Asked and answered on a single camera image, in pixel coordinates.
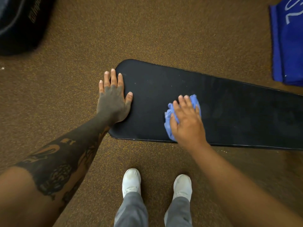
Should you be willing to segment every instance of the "left hand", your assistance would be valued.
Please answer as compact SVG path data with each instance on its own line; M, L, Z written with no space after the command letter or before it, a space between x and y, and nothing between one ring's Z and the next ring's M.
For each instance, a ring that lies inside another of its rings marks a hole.
M111 82L109 82L109 72L104 73L103 81L99 82L99 100L97 105L97 114L100 113L110 121L110 126L116 122L123 121L131 109L133 93L129 92L124 99L124 83L121 73L118 75L118 81L115 69L111 70Z

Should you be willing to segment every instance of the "blue cloth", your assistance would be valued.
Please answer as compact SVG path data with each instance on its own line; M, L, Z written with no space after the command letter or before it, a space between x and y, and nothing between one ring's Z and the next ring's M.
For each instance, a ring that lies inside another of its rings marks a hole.
M197 96L196 95L191 95L189 98L191 100L191 103L192 103L192 106L193 106L194 109L196 108L196 105L198 106L200 116L201 116L201 108L200 108L200 104L199 104L199 101L197 99ZM176 116L174 106L172 105L172 103L169 103L168 107L169 107L169 109L164 113L164 116L165 116L164 126L165 126L165 130L166 130L167 134L169 135L169 138L176 142L176 139L174 138L174 136L172 134L172 129L170 127L170 116L171 116L171 114L172 113L174 114L177 123L179 123L179 120L178 120L178 117Z
M273 79L303 86L303 0L270 6Z

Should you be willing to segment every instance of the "hand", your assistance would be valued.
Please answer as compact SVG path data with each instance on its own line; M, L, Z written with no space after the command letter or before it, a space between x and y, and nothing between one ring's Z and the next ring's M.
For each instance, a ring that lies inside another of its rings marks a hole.
M123 121L131 109L133 93L129 92L124 99L124 83L121 73L118 75L118 81L115 69L111 70L111 82L109 82L109 72L104 73L103 81L99 82L99 100L97 105L97 114L109 120L109 126L116 122Z
M192 107L189 96L179 96L179 103L173 102L176 116L179 119L179 124L176 122L174 114L170 118L170 126L172 134L176 141L192 153L197 148L208 145L205 137L204 126L200 117L199 108L196 110Z

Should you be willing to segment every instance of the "pant leg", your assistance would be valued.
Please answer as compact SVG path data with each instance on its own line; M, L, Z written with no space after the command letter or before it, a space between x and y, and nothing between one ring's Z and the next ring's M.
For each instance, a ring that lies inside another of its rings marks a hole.
M177 197L172 200L164 216L166 227L192 227L190 203L187 198Z
M141 195L127 193L116 214L114 227L148 227L149 215Z

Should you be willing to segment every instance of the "black bag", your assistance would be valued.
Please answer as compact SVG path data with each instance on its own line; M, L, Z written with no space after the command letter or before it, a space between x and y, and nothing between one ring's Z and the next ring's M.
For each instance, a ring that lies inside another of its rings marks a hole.
M0 0L0 55L35 49L55 0Z

